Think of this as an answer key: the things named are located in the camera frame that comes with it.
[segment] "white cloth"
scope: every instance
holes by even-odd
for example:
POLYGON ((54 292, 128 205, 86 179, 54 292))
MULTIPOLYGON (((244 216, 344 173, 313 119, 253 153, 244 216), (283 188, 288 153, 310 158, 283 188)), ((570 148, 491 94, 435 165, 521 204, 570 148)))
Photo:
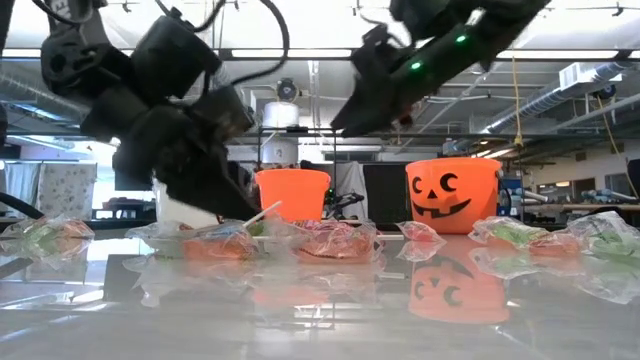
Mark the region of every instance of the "white cloth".
MULTIPOLYGON (((5 164, 4 172, 7 194, 35 206, 40 164, 5 164)), ((26 217, 14 209, 8 209, 8 212, 15 217, 26 217)))
POLYGON ((45 215, 91 220, 96 164, 43 164, 36 207, 45 215))
POLYGON ((364 183, 364 170, 363 165, 353 161, 348 164, 338 164, 336 166, 337 174, 333 174, 333 165, 323 166, 323 170, 331 175, 331 178, 335 176, 336 181, 336 195, 345 195, 349 193, 356 193, 364 196, 364 200, 357 204, 349 205, 342 210, 342 214, 345 217, 357 216, 359 220, 366 220, 369 218, 369 201, 367 198, 367 187, 364 183))

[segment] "white panel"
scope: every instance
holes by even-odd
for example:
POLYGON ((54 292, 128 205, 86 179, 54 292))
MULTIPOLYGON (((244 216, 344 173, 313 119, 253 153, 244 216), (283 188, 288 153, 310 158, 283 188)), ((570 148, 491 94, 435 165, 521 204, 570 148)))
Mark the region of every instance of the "white panel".
POLYGON ((298 142, 295 139, 271 139, 262 147, 262 161, 267 164, 298 163, 298 142))
MULTIPOLYGON (((211 5, 178 4, 183 19, 200 25, 209 13, 211 5)), ((118 48, 133 48, 149 29, 151 24, 162 14, 153 1, 130 4, 131 12, 124 11, 122 6, 111 3, 100 10, 102 20, 111 43, 118 48)), ((31 1, 18 0, 13 9, 7 48, 38 48, 49 34, 49 23, 44 12, 31 1)), ((210 31, 204 32, 201 38, 211 44, 210 31)))
POLYGON ((264 107, 262 125, 282 128, 299 124, 300 109, 295 104, 271 102, 264 107))
MULTIPOLYGON (((282 12, 289 33, 292 48, 339 48, 359 47, 362 35, 373 25, 354 16, 352 10, 341 5, 321 1, 274 1, 282 12)), ((240 5, 236 11, 227 5, 224 18, 223 48, 280 48, 282 37, 276 20, 260 3, 240 5)), ((377 21, 391 21, 387 10, 368 10, 367 17, 377 21)), ((399 24, 391 24, 390 29, 408 42, 406 31, 399 24)))

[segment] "ceiling light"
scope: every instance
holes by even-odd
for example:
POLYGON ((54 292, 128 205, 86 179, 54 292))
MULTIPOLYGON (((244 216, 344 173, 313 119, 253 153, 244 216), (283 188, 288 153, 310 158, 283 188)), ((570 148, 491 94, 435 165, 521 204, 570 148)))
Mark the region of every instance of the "ceiling light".
MULTIPOLYGON (((279 58, 282 49, 231 50, 231 55, 237 58, 279 58)), ((351 56, 349 49, 291 49, 290 58, 345 58, 351 56)))
POLYGON ((40 49, 4 49, 2 51, 3 58, 40 58, 40 49))
POLYGON ((505 50, 498 54, 498 60, 516 59, 553 59, 553 60, 580 60, 601 59, 612 60, 618 51, 616 50, 505 50))
POLYGON ((504 149, 504 150, 498 150, 496 152, 494 152, 493 154, 489 154, 489 155, 485 155, 485 159, 493 159, 493 158, 497 158, 500 157, 508 152, 510 152, 511 149, 504 149))

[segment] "wrapped candy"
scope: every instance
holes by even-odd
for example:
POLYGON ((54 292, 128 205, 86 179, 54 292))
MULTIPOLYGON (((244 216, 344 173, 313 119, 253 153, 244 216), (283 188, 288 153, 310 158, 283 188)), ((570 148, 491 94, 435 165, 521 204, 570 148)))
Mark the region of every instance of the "wrapped candy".
POLYGON ((406 221, 397 225, 409 240, 397 256, 400 259, 411 262, 427 261, 447 243, 435 230, 423 223, 406 221))
POLYGON ((183 242, 187 260, 247 260, 258 254, 258 244, 240 221, 195 230, 183 242))
POLYGON ((339 221, 271 219, 268 228, 270 235, 281 239, 305 263, 369 263, 378 255, 376 228, 370 223, 353 227, 339 221))
POLYGON ((535 256, 578 256, 582 252, 582 241, 566 230, 554 231, 529 242, 529 253, 535 256))
POLYGON ((65 215, 24 220, 2 233, 0 246, 10 254, 60 269, 84 251, 94 232, 81 220, 65 215))
POLYGON ((640 231, 615 212, 589 215, 567 224, 567 231, 583 239, 594 254, 640 258, 640 231))
POLYGON ((142 239, 159 255, 188 260, 245 260, 258 252, 251 234, 235 220, 201 229, 165 221, 131 229, 125 235, 142 239))
POLYGON ((516 248, 524 249, 533 240, 547 234, 544 229, 524 225, 510 217, 490 216, 476 221, 469 237, 482 244, 507 241, 516 248))
POLYGON ((566 257, 581 253, 582 240, 569 231, 554 231, 527 226, 510 217, 491 216, 473 225, 469 237, 483 244, 508 243, 534 256, 566 257))
POLYGON ((159 255, 182 258, 182 242, 191 236, 193 228, 178 221, 161 221, 130 229, 125 237, 141 239, 159 255))

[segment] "orange plastic pail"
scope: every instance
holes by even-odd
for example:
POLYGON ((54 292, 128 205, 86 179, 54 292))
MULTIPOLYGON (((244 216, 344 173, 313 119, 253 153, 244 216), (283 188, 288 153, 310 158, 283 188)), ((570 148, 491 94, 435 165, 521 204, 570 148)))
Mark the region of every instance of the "orange plastic pail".
POLYGON ((274 212, 287 221, 322 219, 329 174, 301 169, 263 170, 256 174, 256 182, 263 209, 282 201, 274 212))
POLYGON ((500 167, 467 157, 407 165, 413 220, 441 234, 468 234, 474 222, 496 214, 500 167))

